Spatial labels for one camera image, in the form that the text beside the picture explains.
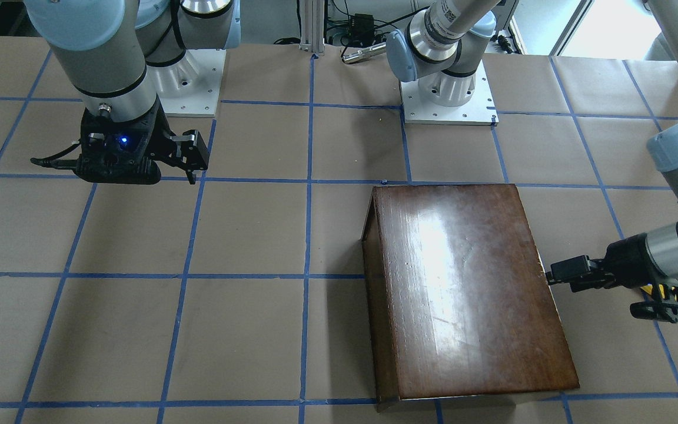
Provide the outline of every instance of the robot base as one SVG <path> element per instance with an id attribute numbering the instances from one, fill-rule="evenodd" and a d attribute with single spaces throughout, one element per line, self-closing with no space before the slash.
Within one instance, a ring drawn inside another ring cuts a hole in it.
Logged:
<path id="1" fill-rule="evenodd" d="M 156 84 L 161 105 L 167 116 L 215 118 L 221 77 L 224 75 L 226 50 L 188 50 L 200 73 L 186 85 L 160 89 Z"/>
<path id="2" fill-rule="evenodd" d="M 420 95 L 417 81 L 402 82 L 404 121 L 409 124 L 490 125 L 498 124 L 493 95 L 483 63 L 476 72 L 476 89 L 470 101 L 460 107 L 442 107 Z"/>

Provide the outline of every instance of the glossy wood surface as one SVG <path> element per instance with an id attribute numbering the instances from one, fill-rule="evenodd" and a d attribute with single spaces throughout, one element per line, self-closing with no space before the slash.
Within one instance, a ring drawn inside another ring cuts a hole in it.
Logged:
<path id="1" fill-rule="evenodd" d="M 363 250 L 379 402 L 579 387 L 513 185 L 376 187 Z"/>

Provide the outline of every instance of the white mounting plate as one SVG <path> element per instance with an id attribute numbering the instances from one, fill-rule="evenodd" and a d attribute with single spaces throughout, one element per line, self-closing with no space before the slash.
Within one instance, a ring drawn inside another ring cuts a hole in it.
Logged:
<path id="1" fill-rule="evenodd" d="M 226 50 L 190 50 L 200 65 L 196 81 L 180 88 L 177 96 L 160 97 L 167 116 L 215 118 Z"/>
<path id="2" fill-rule="evenodd" d="M 470 101 L 460 107 L 442 107 L 420 95 L 417 81 L 402 82 L 404 121 L 409 124 L 490 125 L 498 124 L 493 95 L 481 62 L 476 71 L 476 88 Z"/>

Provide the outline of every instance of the wooden box lid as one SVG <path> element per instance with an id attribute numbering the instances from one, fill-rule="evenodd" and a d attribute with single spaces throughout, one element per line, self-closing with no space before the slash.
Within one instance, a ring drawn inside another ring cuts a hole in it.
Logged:
<path id="1" fill-rule="evenodd" d="M 579 387 L 516 186 L 375 187 L 371 223 L 400 399 Z"/>

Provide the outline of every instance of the blue tape grid line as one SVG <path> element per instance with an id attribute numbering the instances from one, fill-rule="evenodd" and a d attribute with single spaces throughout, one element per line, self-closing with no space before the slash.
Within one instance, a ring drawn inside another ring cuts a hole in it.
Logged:
<path id="1" fill-rule="evenodd" d="M 83 228 L 85 227 L 85 220 L 88 217 L 88 210 L 91 209 L 91 204 L 94 201 L 96 188 L 97 185 L 94 183 L 94 185 L 91 187 L 91 193 L 89 193 L 88 199 L 85 202 L 83 215 L 80 218 L 80 223 L 78 224 L 78 230 L 75 233 L 75 238 L 72 240 L 72 247 L 70 247 L 69 255 L 67 255 L 67 262 L 64 265 L 64 274 L 67 274 L 67 272 L 69 272 L 70 266 L 72 266 L 72 259 L 75 257 L 75 251 L 78 249 L 80 235 L 83 233 Z M 22 422 L 22 415 L 25 413 L 25 407 L 28 404 L 30 392 L 33 390 L 33 384 L 35 383 L 35 376 L 38 374 L 38 368 L 40 367 L 41 359 L 44 356 L 46 342 L 48 341 L 49 334 L 51 333 L 51 326 L 54 324 L 54 317 L 57 314 L 57 308 L 59 307 L 59 301 L 62 298 L 62 292 L 64 292 L 65 282 L 67 282 L 67 276 L 62 276 L 59 280 L 59 285 L 56 288 L 56 293 L 54 294 L 54 301 L 51 303 L 51 310 L 49 311 L 48 319 L 46 319 L 46 326 L 44 328 L 43 335 L 41 336 L 41 342 L 38 345 L 38 351 L 35 354 L 35 359 L 33 360 L 33 366 L 30 369 L 28 383 L 25 386 L 25 391 L 22 393 L 22 400 L 17 408 L 17 414 L 14 419 L 15 424 L 20 424 Z"/>
<path id="2" fill-rule="evenodd" d="M 559 398 L 561 399 L 561 406 L 564 410 L 564 416 L 567 417 L 567 424 L 574 424 L 574 420 L 572 419 L 572 410 L 570 409 L 570 402 L 567 398 L 567 393 L 561 392 L 559 394 Z"/>
<path id="3" fill-rule="evenodd" d="M 300 333 L 300 401 L 305 400 L 307 389 L 307 319 L 310 308 L 310 231 L 313 213 L 313 118 L 315 113 L 315 60 L 318 56 L 310 55 L 310 105 L 307 120 L 307 179 L 305 199 L 305 264 L 302 281 L 302 317 Z M 300 404 L 298 424 L 305 422 L 305 405 Z"/>
<path id="4" fill-rule="evenodd" d="M 678 392 L 649 392 L 649 393 L 592 393 L 592 394 L 565 394 L 571 402 L 586 402 L 587 400 L 639 400 L 639 399 L 676 399 Z M 563 402 L 562 396 L 550 397 L 539 402 Z M 326 399 L 221 399 L 221 400 L 125 400 L 124 402 L 110 402 L 110 400 L 71 400 L 70 402 L 28 402 L 25 409 L 47 408 L 190 408 L 190 407 L 299 407 L 322 405 L 375 405 L 376 400 L 371 397 L 332 397 Z M 21 402 L 0 402 L 0 409 L 16 409 Z"/>
<path id="5" fill-rule="evenodd" d="M 501 176 L 504 178 L 504 183 L 508 183 L 509 173 L 506 172 L 506 162 L 504 161 L 504 154 L 501 152 L 501 144 L 498 142 L 495 118 L 493 118 L 493 124 L 490 126 L 490 135 L 493 137 L 493 144 L 496 147 L 496 154 L 498 155 L 498 164 L 501 166 Z"/>
<path id="6" fill-rule="evenodd" d="M 214 134 L 216 133 L 216 120 L 211 121 L 211 131 L 208 140 L 208 151 L 211 152 L 213 148 Z M 197 224 L 200 219 L 200 205 L 202 204 L 202 196 L 205 190 L 205 178 L 202 178 L 198 187 L 197 199 L 195 201 L 195 210 L 193 212 L 193 223 L 190 228 L 190 240 L 188 242 L 188 252 L 185 255 L 185 268 L 182 271 L 182 281 L 180 282 L 180 299 L 177 303 L 177 313 L 175 314 L 174 327 L 172 330 L 172 342 L 169 345 L 169 357 L 167 359 L 167 370 L 164 373 L 164 385 L 161 388 L 161 406 L 158 408 L 158 416 L 156 422 L 162 424 L 164 422 L 164 412 L 166 411 L 167 397 L 169 396 L 169 384 L 172 381 L 172 368 L 174 367 L 174 357 L 177 353 L 177 340 L 180 339 L 180 324 L 182 321 L 182 311 L 185 307 L 185 294 L 188 287 L 188 279 L 190 274 L 190 263 L 193 259 L 193 249 L 195 247 L 195 236 L 197 235 Z"/>
<path id="7" fill-rule="evenodd" d="M 656 124 L 656 128 L 659 129 L 659 132 L 663 131 L 663 129 L 661 128 L 661 124 L 659 124 L 659 120 L 657 120 L 657 118 L 656 118 L 656 114 L 653 113 L 653 109 L 650 107 L 650 104 L 648 103 L 648 99 L 645 99 L 645 94 L 643 94 L 643 90 L 640 89 L 640 84 L 637 83 L 637 80 L 635 79 L 634 75 L 632 74 L 632 69 L 630 69 L 629 64 L 627 63 L 627 60 L 622 60 L 622 64 L 624 64 L 624 69 L 627 70 L 627 75 L 629 75 L 630 80 L 632 80 L 632 84 L 634 85 L 634 89 L 636 89 L 637 93 L 640 94 L 640 99 L 643 100 L 643 104 L 645 104 L 645 108 L 648 110 L 650 118 Z"/>
<path id="8" fill-rule="evenodd" d="M 556 68 L 556 64 L 554 62 L 553 57 L 549 57 L 549 62 L 551 62 L 551 68 L 554 71 L 554 75 L 556 76 L 556 81 L 559 84 L 559 88 L 561 89 L 561 94 L 564 96 L 564 101 L 567 102 L 567 107 L 570 110 L 570 113 L 572 114 L 572 120 L 574 121 L 575 127 L 577 128 L 577 133 L 579 134 L 579 138 L 582 142 L 582 147 L 584 147 L 584 150 L 587 153 L 587 159 L 590 161 L 590 166 L 593 169 L 593 173 L 595 174 L 595 178 L 598 181 L 598 185 L 600 186 L 600 191 L 603 193 L 603 198 L 606 199 L 606 206 L 608 206 L 609 213 L 611 214 L 611 219 L 614 221 L 614 226 L 616 226 L 616 231 L 619 234 L 619 237 L 621 239 L 624 238 L 624 235 L 622 233 L 622 226 L 619 225 L 619 220 L 616 218 L 616 212 L 614 211 L 614 207 L 611 204 L 611 198 L 609 197 L 608 191 L 606 190 L 606 186 L 603 184 L 603 178 L 600 176 L 600 172 L 598 171 L 598 166 L 595 164 L 595 160 L 593 159 L 593 154 L 590 151 L 589 145 L 587 145 L 587 140 L 584 137 L 584 134 L 582 132 L 582 128 L 579 125 L 579 120 L 577 119 L 577 115 L 575 115 L 574 108 L 572 107 L 572 102 L 570 102 L 570 97 L 567 95 L 567 90 L 564 87 L 564 83 L 561 80 L 561 76 L 559 75 L 559 71 Z"/>
<path id="9" fill-rule="evenodd" d="M 33 97 L 33 93 L 35 92 L 35 88 L 38 86 L 38 81 L 41 80 L 41 76 L 44 74 L 44 70 L 46 69 L 46 64 L 49 63 L 49 58 L 51 58 L 51 51 L 49 51 L 46 54 L 46 57 L 43 61 L 43 64 L 41 64 L 41 69 L 38 70 L 38 75 L 35 76 L 35 81 L 33 81 L 33 84 L 30 86 L 30 91 L 28 91 L 28 96 L 25 98 L 25 101 L 22 103 L 22 107 L 19 108 L 19 113 L 17 114 L 16 119 L 14 120 L 14 123 L 12 124 L 12 128 L 10 128 L 9 134 L 7 134 L 7 138 L 5 138 L 5 141 L 2 143 L 2 148 L 0 148 L 0 161 L 2 160 L 2 155 L 4 154 L 7 146 L 9 145 L 10 141 L 12 140 L 12 137 L 14 136 L 14 133 L 17 129 L 17 124 L 19 124 L 19 121 L 22 119 L 22 116 L 25 115 L 25 109 L 28 107 L 28 102 L 31 97 Z"/>

